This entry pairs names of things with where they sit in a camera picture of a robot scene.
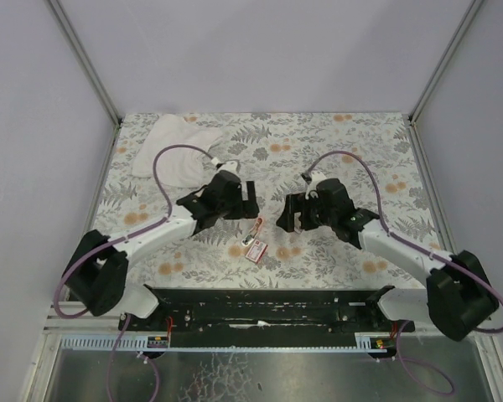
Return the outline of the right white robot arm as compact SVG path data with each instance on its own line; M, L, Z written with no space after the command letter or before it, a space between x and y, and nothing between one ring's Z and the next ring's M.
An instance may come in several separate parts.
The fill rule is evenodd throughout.
M276 224L288 233L328 227L339 240L381 257L416 279L419 289L379 291L376 304L391 321L431 323L447 338L460 341L498 309L499 302L472 253L440 250L434 254L396 239L383 227L379 214L354 205L337 178L312 182L305 192L287 195Z

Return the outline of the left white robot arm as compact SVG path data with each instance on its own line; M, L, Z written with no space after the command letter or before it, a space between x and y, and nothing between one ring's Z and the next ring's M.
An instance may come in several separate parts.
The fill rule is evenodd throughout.
M112 310L147 318L158 309L158 297L145 285L127 284L130 268L169 243L213 227L220 219L255 219L258 215L255 183L243 183L236 174L220 170L210 183L177 200L159 220L115 235L103 235L97 229L86 233L59 284L67 286L85 309L64 313L55 301L54 310L63 318L88 312L101 317Z

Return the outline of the red staple box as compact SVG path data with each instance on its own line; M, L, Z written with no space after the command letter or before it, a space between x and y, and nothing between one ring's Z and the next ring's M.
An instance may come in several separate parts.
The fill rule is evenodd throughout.
M267 247L266 243L255 240L249 247L245 257L253 263L258 263L267 251Z

